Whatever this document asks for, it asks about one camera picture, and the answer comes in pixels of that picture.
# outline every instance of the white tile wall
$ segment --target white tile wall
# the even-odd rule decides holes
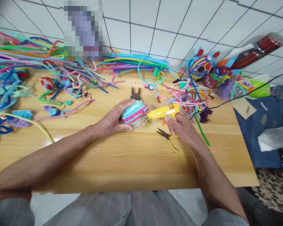
[[[196,54],[235,47],[269,32],[283,36],[283,0],[101,0],[103,53],[150,53],[173,67]],[[63,39],[64,0],[0,0],[0,29],[25,36]],[[257,76],[283,73],[283,47],[245,68]],[[283,84],[283,77],[274,83]]]

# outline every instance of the left hand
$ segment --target left hand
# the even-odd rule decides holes
[[[134,99],[126,99],[121,101],[119,104],[114,106],[111,111],[108,112],[98,123],[94,124],[93,130],[97,133],[99,137],[105,137],[113,133],[130,130],[134,131],[134,128],[128,124],[120,124],[119,118],[121,114],[128,107],[133,105]]]

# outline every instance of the hand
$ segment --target hand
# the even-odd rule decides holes
[[[113,133],[130,130],[134,131],[134,128],[128,124],[120,124],[119,118],[121,114],[128,107],[133,105],[134,99],[126,99],[114,106],[111,111],[108,112],[98,123],[94,125],[93,130],[96,131],[98,137],[105,137]]]
[[[176,113],[175,117],[177,120],[169,115],[164,117],[165,121],[168,123],[169,131],[174,136],[177,134],[182,142],[192,148],[199,146],[199,144],[204,144],[196,129],[185,115]]]

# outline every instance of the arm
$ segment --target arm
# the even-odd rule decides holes
[[[179,113],[176,114],[176,119],[171,116],[165,117],[169,131],[173,135],[177,133],[182,142],[192,148],[197,163],[197,180],[208,210],[221,208],[241,216],[248,223],[236,189],[218,166],[214,156],[189,119]]]
[[[33,152],[5,168],[0,172],[0,200],[15,197],[30,200],[34,187],[53,176],[94,140],[118,131],[134,131],[130,125],[119,124],[121,113],[132,104],[133,99],[120,102],[98,123]]]

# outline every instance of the purple tassel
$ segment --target purple tassel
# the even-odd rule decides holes
[[[200,115],[200,123],[208,123],[211,120],[208,118],[209,115],[213,114],[213,111],[211,109],[206,108],[206,110],[199,113]]]
[[[213,111],[209,108],[205,108],[205,112],[208,114],[208,115],[211,115],[213,114]]]

